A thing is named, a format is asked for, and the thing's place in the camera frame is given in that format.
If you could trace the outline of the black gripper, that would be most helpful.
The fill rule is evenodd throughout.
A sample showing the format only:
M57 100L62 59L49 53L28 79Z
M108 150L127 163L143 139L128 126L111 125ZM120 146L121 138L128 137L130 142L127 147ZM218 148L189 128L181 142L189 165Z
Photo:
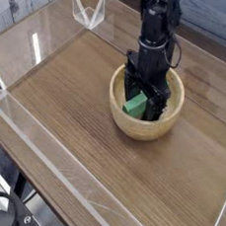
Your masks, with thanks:
M167 73L172 68L175 44L169 40L158 44L143 38L138 41L139 51L126 53L125 99L129 101L143 92L147 100L142 119L158 120L171 97Z

